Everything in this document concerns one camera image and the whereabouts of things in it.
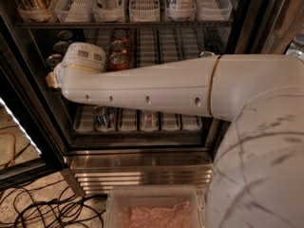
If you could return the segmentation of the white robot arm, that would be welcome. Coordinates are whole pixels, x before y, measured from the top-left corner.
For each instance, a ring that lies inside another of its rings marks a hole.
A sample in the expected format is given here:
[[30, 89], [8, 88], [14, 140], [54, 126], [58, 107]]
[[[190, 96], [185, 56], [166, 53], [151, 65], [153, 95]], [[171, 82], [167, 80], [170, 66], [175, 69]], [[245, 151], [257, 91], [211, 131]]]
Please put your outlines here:
[[74, 43], [54, 69], [68, 100], [213, 117], [230, 126], [215, 156], [206, 228], [304, 228], [304, 62], [226, 54], [104, 72]]

